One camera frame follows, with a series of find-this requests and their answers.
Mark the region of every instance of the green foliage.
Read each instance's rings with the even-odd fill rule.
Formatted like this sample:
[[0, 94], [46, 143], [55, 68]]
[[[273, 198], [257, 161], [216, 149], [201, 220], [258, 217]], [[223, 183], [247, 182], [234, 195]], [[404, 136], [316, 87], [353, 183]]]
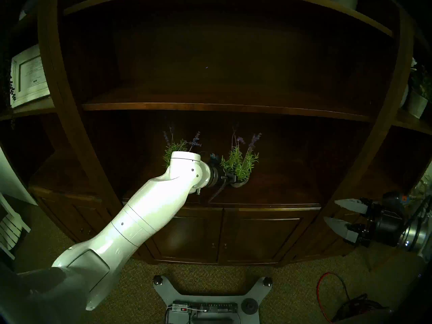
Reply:
[[432, 102], [432, 75], [428, 73], [423, 65], [417, 63], [411, 69], [411, 81], [416, 93]]
[[236, 140], [235, 146], [229, 151], [228, 159], [225, 160], [222, 156], [220, 164], [224, 170], [235, 174], [239, 181], [244, 181], [249, 178], [254, 164], [258, 162], [259, 153], [255, 154], [252, 150], [253, 147], [249, 147], [246, 151], [246, 155], [243, 157], [239, 142]]
[[168, 168], [171, 161], [171, 154], [176, 151], [187, 151], [188, 142], [182, 139], [179, 143], [171, 141], [170, 145], [166, 147], [165, 154], [163, 156], [163, 160], [165, 161], [165, 167]]

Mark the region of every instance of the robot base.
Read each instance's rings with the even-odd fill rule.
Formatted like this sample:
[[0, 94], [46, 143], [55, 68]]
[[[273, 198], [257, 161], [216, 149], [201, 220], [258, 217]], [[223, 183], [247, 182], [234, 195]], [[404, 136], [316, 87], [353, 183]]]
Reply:
[[164, 324], [259, 324], [258, 307], [273, 282], [261, 277], [248, 293], [235, 296], [182, 295], [161, 275], [153, 278], [153, 287], [167, 306]]

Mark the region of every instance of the white wall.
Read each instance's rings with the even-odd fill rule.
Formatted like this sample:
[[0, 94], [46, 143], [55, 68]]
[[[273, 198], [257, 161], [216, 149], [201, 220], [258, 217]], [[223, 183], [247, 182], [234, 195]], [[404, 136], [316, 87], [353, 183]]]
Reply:
[[37, 205], [7, 162], [0, 148], [0, 193]]

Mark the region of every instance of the lavender plant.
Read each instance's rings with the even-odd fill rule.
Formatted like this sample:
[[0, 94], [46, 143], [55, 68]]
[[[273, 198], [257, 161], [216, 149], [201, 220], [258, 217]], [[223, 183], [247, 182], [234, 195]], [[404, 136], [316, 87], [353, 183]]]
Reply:
[[176, 152], [176, 151], [186, 152], [188, 145], [191, 146], [189, 148], [189, 152], [192, 150], [192, 148], [194, 146], [201, 146], [201, 144], [198, 143], [198, 141], [200, 140], [200, 133], [201, 133], [199, 131], [197, 132], [197, 134], [195, 135], [195, 137], [193, 138], [193, 140], [191, 142], [187, 142], [184, 139], [181, 139], [180, 142], [178, 142], [178, 143], [176, 143], [174, 141], [174, 125], [170, 125], [169, 132], [171, 134], [171, 140], [168, 138], [167, 133], [165, 131], [163, 131], [163, 136], [164, 136], [165, 141], [166, 141], [166, 149], [165, 149], [165, 153], [163, 156], [163, 160], [165, 161], [165, 167], [166, 168], [168, 168], [168, 166], [170, 164], [171, 154], [173, 152]]
[[235, 130], [231, 137], [231, 151], [229, 151], [229, 157], [227, 160], [222, 156], [221, 166], [225, 171], [235, 174], [240, 182], [243, 182], [249, 178], [252, 172], [254, 164], [258, 162], [259, 153], [253, 153], [255, 143], [260, 139], [261, 133], [254, 134], [252, 140], [249, 143], [248, 149], [243, 156], [240, 150], [240, 144], [245, 145], [245, 141], [242, 137], [235, 136]]

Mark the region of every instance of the red cable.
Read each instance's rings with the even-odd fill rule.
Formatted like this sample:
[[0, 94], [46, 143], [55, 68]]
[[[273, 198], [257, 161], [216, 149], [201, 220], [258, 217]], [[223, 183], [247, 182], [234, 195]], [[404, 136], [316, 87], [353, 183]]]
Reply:
[[319, 306], [320, 306], [321, 312], [323, 313], [325, 319], [327, 319], [327, 321], [328, 321], [329, 323], [332, 323], [332, 321], [327, 317], [326, 313], [324, 312], [323, 306], [322, 306], [321, 301], [320, 301], [320, 284], [321, 284], [322, 279], [325, 278], [325, 277], [326, 277], [327, 275], [329, 275], [329, 274], [333, 274], [333, 275], [336, 275], [337, 277], [339, 277], [337, 274], [335, 274], [335, 273], [333, 273], [333, 272], [327, 272], [327, 273], [324, 273], [324, 274], [320, 277], [320, 279], [318, 280], [318, 284], [317, 284], [317, 300], [318, 300], [318, 304], [319, 304]]

